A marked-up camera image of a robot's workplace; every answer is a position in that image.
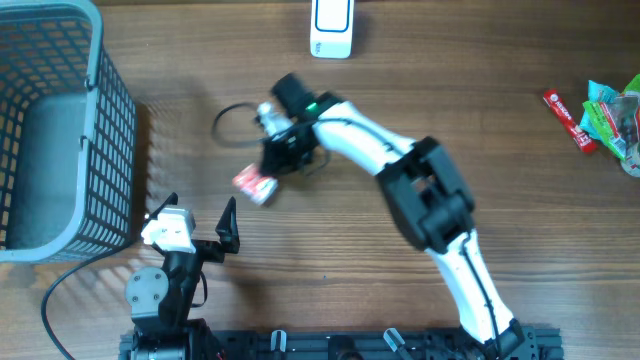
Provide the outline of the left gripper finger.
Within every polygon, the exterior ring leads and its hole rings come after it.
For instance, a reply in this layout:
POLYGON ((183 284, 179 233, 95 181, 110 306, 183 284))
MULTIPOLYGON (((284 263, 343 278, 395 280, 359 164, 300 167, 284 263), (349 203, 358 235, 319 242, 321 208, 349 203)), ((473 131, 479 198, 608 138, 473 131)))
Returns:
POLYGON ((240 236, 237 225, 236 199, 231 197, 216 225, 215 232, 225 253, 237 254, 240 249, 240 236))
POLYGON ((174 206, 177 204, 178 204, 178 194, 175 192, 172 192, 158 208, 156 208, 150 214, 147 214, 145 216, 144 222, 149 223, 151 220, 156 220, 162 210, 164 210, 168 206, 174 206))

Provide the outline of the small red snack packet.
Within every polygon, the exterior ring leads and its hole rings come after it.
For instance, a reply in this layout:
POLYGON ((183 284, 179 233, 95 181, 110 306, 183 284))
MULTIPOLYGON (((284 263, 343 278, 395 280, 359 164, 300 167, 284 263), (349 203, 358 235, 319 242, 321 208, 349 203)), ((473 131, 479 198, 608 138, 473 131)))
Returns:
POLYGON ((278 190, 278 180, 262 175, 255 163, 240 171, 232 184, 258 206, 265 205, 278 190))

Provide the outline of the red Nescafe sachet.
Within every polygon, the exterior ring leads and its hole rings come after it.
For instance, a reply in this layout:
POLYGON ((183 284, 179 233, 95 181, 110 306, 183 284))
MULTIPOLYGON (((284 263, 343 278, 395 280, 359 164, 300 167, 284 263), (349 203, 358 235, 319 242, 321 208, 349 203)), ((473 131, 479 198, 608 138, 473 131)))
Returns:
POLYGON ((582 153, 591 154, 597 150, 594 140, 575 122, 556 89, 545 91, 543 100, 582 153))

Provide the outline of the teal white tissue packet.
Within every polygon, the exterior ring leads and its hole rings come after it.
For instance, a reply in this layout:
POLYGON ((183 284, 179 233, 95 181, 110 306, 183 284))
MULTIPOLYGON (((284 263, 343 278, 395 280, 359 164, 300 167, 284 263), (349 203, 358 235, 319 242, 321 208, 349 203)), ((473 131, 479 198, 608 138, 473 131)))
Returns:
POLYGON ((582 118, 580 120, 580 128, 586 132, 591 138, 601 140, 596 128, 596 107, 600 103, 612 103, 619 95, 617 90, 593 80, 588 81, 587 86, 587 107, 584 108, 582 118))

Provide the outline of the green snack packet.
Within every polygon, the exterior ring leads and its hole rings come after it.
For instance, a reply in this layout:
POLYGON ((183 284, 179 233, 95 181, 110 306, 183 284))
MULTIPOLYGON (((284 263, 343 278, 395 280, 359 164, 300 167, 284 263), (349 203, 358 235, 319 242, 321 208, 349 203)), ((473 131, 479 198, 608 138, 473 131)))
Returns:
POLYGON ((628 149, 639 142, 639 75, 612 103, 597 105, 596 128, 601 136, 599 141, 624 160, 628 149))

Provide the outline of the green lid jar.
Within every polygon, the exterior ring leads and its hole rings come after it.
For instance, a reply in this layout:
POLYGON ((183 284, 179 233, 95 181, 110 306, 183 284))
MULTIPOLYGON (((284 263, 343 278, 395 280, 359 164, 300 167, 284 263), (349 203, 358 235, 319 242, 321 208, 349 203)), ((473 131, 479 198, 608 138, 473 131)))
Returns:
POLYGON ((620 162, 623 170, 632 177, 639 178, 640 177, 640 155, 639 155, 639 144, 636 143, 632 145, 628 151, 627 156, 624 160, 620 162))

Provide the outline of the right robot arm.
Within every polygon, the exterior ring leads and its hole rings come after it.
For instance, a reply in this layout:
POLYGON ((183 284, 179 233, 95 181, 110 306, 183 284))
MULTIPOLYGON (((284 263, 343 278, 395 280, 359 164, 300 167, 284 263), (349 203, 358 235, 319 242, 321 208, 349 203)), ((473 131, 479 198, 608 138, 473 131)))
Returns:
POLYGON ((404 239, 436 264, 475 351, 505 359, 524 342, 483 259, 470 187, 443 145, 430 136, 399 135, 331 92, 316 95, 294 73, 279 79, 271 94, 281 108, 258 108, 266 134, 261 174, 302 171, 317 147, 351 160, 375 178, 404 239))

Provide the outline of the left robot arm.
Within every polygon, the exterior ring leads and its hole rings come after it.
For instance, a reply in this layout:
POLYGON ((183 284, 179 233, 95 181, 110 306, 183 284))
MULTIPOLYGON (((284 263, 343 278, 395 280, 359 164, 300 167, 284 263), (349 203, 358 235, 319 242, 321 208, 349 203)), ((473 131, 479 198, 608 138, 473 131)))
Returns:
POLYGON ((163 263, 139 269, 127 282, 125 298, 134 328, 120 339, 120 359, 227 357, 206 321, 191 319, 189 313, 203 305, 194 302, 198 286, 203 287, 203 298, 208 298, 203 265, 223 263, 227 254, 239 252, 236 199, 228 200, 216 225, 217 241, 194 239, 195 227, 193 212, 178 206, 175 193, 146 216, 142 240, 163 256, 163 263))

